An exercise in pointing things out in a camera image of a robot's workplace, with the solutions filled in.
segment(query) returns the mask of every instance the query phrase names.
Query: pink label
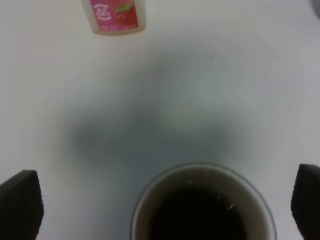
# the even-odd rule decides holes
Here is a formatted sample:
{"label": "pink label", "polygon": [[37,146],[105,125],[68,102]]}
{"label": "pink label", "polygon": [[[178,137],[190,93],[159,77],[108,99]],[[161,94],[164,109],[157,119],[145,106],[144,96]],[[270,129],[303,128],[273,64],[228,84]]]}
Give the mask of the pink label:
{"label": "pink label", "polygon": [[134,2],[118,7],[108,5],[114,0],[90,0],[101,31],[114,32],[135,29],[139,26]]}

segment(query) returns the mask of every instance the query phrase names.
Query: black object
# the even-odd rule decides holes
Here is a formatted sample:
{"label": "black object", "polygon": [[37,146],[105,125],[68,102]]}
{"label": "black object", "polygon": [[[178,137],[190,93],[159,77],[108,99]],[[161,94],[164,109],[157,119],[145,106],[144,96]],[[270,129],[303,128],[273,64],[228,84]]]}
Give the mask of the black object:
{"label": "black object", "polygon": [[320,167],[300,164],[291,211],[304,240],[320,240]]}
{"label": "black object", "polygon": [[149,240],[247,239],[236,207],[219,194],[198,187],[169,193],[149,224]]}
{"label": "black object", "polygon": [[0,185],[0,240],[35,240],[43,216],[37,171],[23,170]]}

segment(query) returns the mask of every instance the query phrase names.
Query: white surface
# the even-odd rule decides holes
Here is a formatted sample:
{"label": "white surface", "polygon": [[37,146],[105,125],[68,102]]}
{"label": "white surface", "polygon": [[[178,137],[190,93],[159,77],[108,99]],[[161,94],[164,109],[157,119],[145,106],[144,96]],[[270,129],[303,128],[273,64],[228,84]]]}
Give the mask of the white surface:
{"label": "white surface", "polygon": [[[127,240],[140,191],[220,163],[301,240],[299,163],[320,165],[320,21],[307,0],[147,0],[147,29],[94,35],[79,0],[0,2],[0,182],[36,169],[40,240]],[[93,125],[90,154],[73,148]]]}

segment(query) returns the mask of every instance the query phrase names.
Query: dark liquid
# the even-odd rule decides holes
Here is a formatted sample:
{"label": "dark liquid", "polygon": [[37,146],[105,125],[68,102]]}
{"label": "dark liquid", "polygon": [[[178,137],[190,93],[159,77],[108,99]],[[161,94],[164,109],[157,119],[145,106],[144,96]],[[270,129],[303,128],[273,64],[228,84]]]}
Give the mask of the dark liquid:
{"label": "dark liquid", "polygon": [[189,187],[169,194],[149,222],[149,240],[245,240],[234,206],[208,190]]}

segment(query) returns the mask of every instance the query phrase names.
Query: cup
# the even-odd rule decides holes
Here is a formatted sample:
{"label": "cup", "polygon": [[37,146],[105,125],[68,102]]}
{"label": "cup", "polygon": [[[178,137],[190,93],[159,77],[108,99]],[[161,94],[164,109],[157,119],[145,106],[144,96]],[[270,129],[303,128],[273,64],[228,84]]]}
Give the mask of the cup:
{"label": "cup", "polygon": [[245,228],[246,240],[277,239],[270,209],[251,183],[225,167],[191,163],[161,173],[146,186],[132,215],[130,240],[153,240],[149,236],[151,217],[168,194],[189,185],[202,186],[213,193],[220,193],[236,206]]}

